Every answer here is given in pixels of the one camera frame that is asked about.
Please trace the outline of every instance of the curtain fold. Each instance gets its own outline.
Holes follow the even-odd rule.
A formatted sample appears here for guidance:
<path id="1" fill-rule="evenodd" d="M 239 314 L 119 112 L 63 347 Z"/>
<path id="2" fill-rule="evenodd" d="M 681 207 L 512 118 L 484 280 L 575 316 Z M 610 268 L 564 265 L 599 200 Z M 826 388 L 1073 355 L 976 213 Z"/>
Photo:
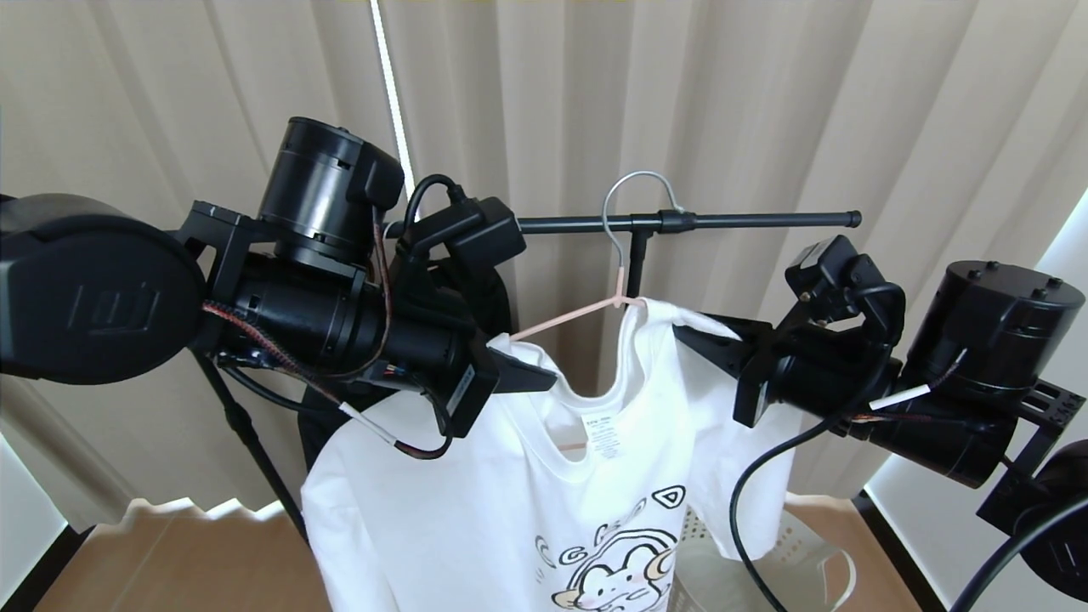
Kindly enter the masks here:
<path id="1" fill-rule="evenodd" d="M 81 193 L 173 228 L 195 198 L 255 213 L 292 115 L 393 154 L 372 8 L 3 3 L 0 185 Z M 689 308 L 777 321 L 794 302 L 784 267 L 843 233 L 907 293 L 902 356 L 944 265 L 1034 266 L 1088 186 L 1086 0 L 379 8 L 419 176 L 447 173 L 531 217 L 598 215 L 639 169 L 664 172 L 700 213 L 863 212 L 854 230 L 653 238 L 643 293 Z M 664 189 L 638 179 L 615 206 L 652 211 Z M 520 325 L 610 286 L 604 236 L 527 242 L 502 268 Z M 534 341 L 592 393 L 611 382 L 618 320 L 598 313 Z M 297 487 L 290 415 L 228 384 Z M 135 497 L 271 501 L 188 355 L 100 388 L 4 379 L 0 402 L 5 437 L 77 528 L 115 521 Z M 849 497 L 882 460 L 821 438 L 798 453 L 791 486 Z"/>

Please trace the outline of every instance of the t-shirt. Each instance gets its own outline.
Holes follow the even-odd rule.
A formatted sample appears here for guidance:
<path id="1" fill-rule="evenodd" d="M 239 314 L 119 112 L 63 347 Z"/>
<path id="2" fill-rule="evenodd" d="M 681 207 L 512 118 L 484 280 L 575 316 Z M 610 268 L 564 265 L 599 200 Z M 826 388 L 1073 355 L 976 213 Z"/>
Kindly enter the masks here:
<path id="1" fill-rule="evenodd" d="M 645 299 L 620 327 L 613 387 L 493 395 L 445 456 L 419 461 L 362 424 L 342 427 L 302 487 L 310 546 L 333 608 L 368 612 L 665 610 L 684 512 L 735 559 L 728 507 L 741 472 L 795 434 L 800 413 L 732 420 L 735 380 L 677 342 L 673 325 L 725 326 Z M 491 346 L 557 371 L 540 347 Z M 442 443 L 428 401 L 397 393 L 367 415 L 418 448 Z M 584 450 L 573 449 L 590 440 Z M 753 558 L 772 547 L 792 453 L 749 481 Z"/>

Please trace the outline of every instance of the shirt tag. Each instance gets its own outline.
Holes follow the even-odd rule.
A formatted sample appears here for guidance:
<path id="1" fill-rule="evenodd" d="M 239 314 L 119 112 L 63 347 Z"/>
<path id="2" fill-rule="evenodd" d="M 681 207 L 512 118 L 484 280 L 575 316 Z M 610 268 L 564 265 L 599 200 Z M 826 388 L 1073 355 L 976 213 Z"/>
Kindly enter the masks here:
<path id="1" fill-rule="evenodd" d="M 589 444 L 606 460 L 620 455 L 619 432 L 616 430 L 616 415 L 595 414 L 582 417 Z"/>

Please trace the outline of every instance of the white wall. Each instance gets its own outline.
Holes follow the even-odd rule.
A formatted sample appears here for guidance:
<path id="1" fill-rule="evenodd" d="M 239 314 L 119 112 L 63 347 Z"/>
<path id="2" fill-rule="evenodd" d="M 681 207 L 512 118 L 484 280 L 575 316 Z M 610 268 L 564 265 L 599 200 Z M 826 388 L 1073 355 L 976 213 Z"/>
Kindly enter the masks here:
<path id="1" fill-rule="evenodd" d="M 0 604 L 66 523 L 0 436 Z"/>
<path id="2" fill-rule="evenodd" d="M 1088 194 L 1036 269 L 1088 292 L 1085 261 L 1088 261 Z M 1088 309 L 1080 311 L 1043 378 L 1081 395 L 1088 394 L 1085 346 L 1088 346 Z M 1019 452 L 1034 429 L 1021 424 L 1012 450 Z M 1088 408 L 1074 419 L 1055 448 L 1085 438 L 1088 438 Z M 979 565 L 1004 540 L 1000 531 L 975 516 L 1001 474 L 1003 469 L 999 468 L 986 486 L 972 490 L 906 460 L 892 457 L 866 487 L 945 605 L 955 601 Z M 976 608 L 979 612 L 1083 612 L 1085 609 L 1084 603 L 1051 589 L 1019 558 L 990 585 Z"/>

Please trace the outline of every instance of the black baseboard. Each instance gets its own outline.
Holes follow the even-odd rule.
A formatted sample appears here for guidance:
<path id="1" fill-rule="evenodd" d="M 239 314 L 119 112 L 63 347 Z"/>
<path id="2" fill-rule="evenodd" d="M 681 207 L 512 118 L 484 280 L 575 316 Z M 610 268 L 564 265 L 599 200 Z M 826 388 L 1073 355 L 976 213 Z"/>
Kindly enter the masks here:
<path id="1" fill-rule="evenodd" d="M 76 534 L 72 527 L 65 526 L 61 535 L 57 536 L 57 539 L 53 540 L 49 550 L 41 555 L 38 563 L 30 570 L 30 573 L 23 578 L 23 583 L 18 585 L 15 592 L 11 593 L 11 597 L 4 602 L 3 608 L 0 608 L 0 612 L 28 612 L 34 610 L 89 535 L 90 529 L 87 529 L 83 534 Z"/>
<path id="2" fill-rule="evenodd" d="M 854 498 L 853 502 L 854 507 L 857 509 L 862 518 L 865 519 L 865 524 L 869 527 L 869 531 L 876 537 L 892 565 L 895 566 L 895 572 L 903 577 L 906 588 L 911 590 L 911 595 L 918 602 L 922 612 L 948 612 L 940 598 L 937 597 L 932 585 L 926 579 L 922 570 L 918 570 L 914 558 L 906 552 L 903 542 L 900 541 L 899 536 L 892 530 L 880 510 L 873 503 L 868 493 L 862 491 L 860 495 Z"/>

